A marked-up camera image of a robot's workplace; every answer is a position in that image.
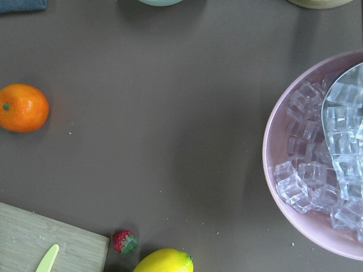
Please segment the orange mandarin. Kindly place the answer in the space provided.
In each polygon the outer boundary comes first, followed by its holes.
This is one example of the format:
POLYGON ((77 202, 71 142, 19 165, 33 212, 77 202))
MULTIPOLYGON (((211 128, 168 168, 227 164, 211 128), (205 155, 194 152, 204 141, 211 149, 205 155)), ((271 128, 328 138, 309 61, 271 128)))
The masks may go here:
POLYGON ((27 84, 11 84, 1 90, 1 127, 16 133, 40 129, 49 115, 45 95, 27 84))

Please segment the red strawberry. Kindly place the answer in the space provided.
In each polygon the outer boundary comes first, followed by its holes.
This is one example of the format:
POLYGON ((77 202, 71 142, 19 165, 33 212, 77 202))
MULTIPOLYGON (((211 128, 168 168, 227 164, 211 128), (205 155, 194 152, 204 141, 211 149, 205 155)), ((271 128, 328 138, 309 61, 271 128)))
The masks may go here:
POLYGON ((120 254, 131 254, 138 247, 138 238, 130 230, 122 230, 112 235, 113 248, 120 254))

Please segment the green bowl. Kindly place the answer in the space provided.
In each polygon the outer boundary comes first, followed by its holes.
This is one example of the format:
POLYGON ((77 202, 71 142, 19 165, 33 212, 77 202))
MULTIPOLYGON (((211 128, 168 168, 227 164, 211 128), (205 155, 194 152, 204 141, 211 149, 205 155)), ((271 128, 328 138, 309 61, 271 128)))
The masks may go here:
POLYGON ((180 3, 182 0, 139 0, 139 1, 150 6, 165 7, 180 3))

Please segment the clear ice cubes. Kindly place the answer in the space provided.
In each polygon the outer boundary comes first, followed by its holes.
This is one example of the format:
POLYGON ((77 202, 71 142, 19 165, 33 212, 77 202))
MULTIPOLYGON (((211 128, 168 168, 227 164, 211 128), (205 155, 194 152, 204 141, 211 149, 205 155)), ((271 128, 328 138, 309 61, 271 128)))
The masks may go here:
POLYGON ((362 176, 337 177, 322 124, 324 98, 341 74, 304 82, 292 92, 285 107, 288 158, 275 166, 273 176, 278 195, 297 213, 324 213, 334 229, 353 231, 361 241, 362 176))

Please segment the metal ice scoop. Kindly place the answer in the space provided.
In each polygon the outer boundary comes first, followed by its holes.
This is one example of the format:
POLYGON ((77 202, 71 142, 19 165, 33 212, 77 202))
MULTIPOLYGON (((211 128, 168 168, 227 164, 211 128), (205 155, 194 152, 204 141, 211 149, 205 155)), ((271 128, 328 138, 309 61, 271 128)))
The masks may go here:
POLYGON ((329 88, 322 124, 337 177, 361 177, 362 63, 343 72, 329 88))

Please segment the pink bowl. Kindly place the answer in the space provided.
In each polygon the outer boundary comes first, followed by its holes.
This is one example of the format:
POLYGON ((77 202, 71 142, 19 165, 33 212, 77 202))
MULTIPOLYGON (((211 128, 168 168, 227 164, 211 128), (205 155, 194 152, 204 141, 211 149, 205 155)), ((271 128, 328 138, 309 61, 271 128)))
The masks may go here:
POLYGON ((329 217, 322 213, 299 214, 294 211, 278 196, 273 177, 275 165, 286 161, 288 158, 286 151, 288 136, 285 128, 289 118, 285 106, 289 102, 292 92, 305 81, 320 81, 328 73, 346 70, 360 62, 362 62, 362 49, 340 53, 312 66, 287 87, 275 104, 267 121, 263 137, 262 161, 268 188, 284 217, 301 234, 320 247, 340 256, 362 261, 362 243, 356 240, 352 231, 333 229, 329 217))

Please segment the wooden cup stand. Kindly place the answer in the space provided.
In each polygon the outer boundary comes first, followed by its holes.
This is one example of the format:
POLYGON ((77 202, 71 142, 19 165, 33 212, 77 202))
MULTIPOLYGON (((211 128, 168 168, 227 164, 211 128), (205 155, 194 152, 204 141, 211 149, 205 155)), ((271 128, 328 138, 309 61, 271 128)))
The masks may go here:
POLYGON ((352 0, 288 0, 288 2, 306 9, 332 9, 346 5, 352 0))

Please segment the wooden cutting board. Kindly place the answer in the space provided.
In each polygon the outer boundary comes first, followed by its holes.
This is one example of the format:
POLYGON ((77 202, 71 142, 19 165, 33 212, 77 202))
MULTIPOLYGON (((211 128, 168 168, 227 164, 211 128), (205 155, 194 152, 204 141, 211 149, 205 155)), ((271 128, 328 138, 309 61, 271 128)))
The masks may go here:
POLYGON ((1 203, 1 271, 35 271, 52 245, 52 271, 103 271, 109 238, 1 203))

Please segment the yellow plastic knife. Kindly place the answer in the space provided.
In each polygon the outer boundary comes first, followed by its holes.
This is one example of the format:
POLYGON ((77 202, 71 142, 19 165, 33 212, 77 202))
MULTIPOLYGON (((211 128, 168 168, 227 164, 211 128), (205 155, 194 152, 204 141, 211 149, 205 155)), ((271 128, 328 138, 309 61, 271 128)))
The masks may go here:
POLYGON ((35 272, 50 272, 59 252, 59 245, 53 244, 42 257, 35 272))

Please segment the grey cloth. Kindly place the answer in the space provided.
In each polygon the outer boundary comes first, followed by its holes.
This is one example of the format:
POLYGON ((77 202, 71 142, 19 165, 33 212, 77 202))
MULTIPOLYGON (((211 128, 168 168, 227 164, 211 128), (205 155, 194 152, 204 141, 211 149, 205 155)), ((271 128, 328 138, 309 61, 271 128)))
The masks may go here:
POLYGON ((10 12, 42 11, 48 7, 47 0, 1 0, 1 14, 10 12))

